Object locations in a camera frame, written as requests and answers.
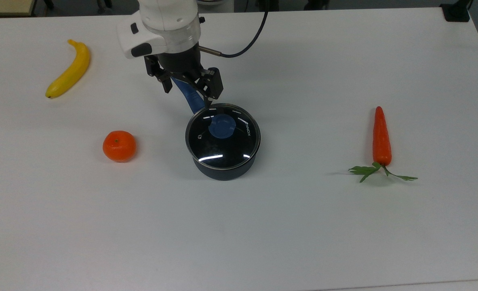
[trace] banana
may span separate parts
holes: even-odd
[[[56,98],[61,96],[84,75],[88,65],[90,64],[90,50],[82,42],[75,42],[71,39],[68,43],[76,48],[76,58],[72,64],[48,87],[45,96],[48,98]]]

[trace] pot lid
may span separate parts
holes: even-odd
[[[259,149],[257,122],[236,105],[217,103],[198,111],[189,121],[185,141],[196,161],[208,168],[240,167]]]

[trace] cooking pot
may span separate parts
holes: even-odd
[[[215,180],[232,180],[252,166],[261,143],[257,122],[236,105],[215,103],[192,116],[185,142],[196,167]]]

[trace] orange carrot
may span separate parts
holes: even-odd
[[[375,109],[372,155],[373,161],[378,162],[381,166],[388,166],[392,162],[392,146],[390,145],[388,127],[386,127],[386,119],[381,106]]]
[[[388,135],[388,127],[386,126],[386,118],[384,118],[383,109],[378,106],[375,109],[375,121],[373,123],[373,142],[372,142],[372,156],[373,156],[373,167],[361,167],[355,166],[353,168],[348,169],[350,173],[354,175],[363,175],[361,178],[361,183],[371,174],[379,171],[379,169],[383,168],[384,172],[387,176],[394,175],[390,173],[386,166],[388,166],[392,162],[392,146],[390,145],[390,137]],[[399,177],[405,181],[412,181],[416,180],[416,177],[409,177],[409,176],[400,176],[394,175],[395,177]]]

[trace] green leaf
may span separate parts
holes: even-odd
[[[386,173],[386,176],[389,177],[389,175],[391,175],[392,173],[390,173],[390,171],[388,171],[388,169],[386,169],[386,167],[383,167],[384,169],[384,172]]]
[[[364,181],[364,179],[366,179],[366,178],[367,178],[368,176],[370,176],[370,175],[371,175],[371,173],[364,175],[364,176],[361,178],[361,181],[359,181],[359,183],[362,183],[362,182]]]
[[[361,183],[368,176],[375,173],[376,171],[378,171],[381,168],[381,165],[378,164],[377,162],[374,162],[372,165],[373,165],[373,167],[355,166],[355,167],[350,168],[348,170],[350,171],[350,173],[353,173],[354,175],[363,175],[363,177],[361,178],[361,181],[359,181],[359,183]]]
[[[383,166],[383,169],[384,169],[386,175],[394,175],[395,177],[398,177],[398,178],[400,178],[402,180],[405,180],[405,181],[414,181],[414,180],[418,179],[417,177],[395,175],[394,173],[391,173],[390,171],[388,171],[388,169],[386,169],[386,166]]]
[[[379,170],[379,168],[355,166],[348,170],[350,171],[350,173],[353,173],[354,175],[366,175],[366,174],[374,173],[375,171]]]
[[[405,181],[413,181],[413,180],[417,180],[418,178],[417,177],[409,177],[409,176],[399,176],[399,175],[394,175],[395,177],[399,177],[401,178],[402,180],[405,180]]]

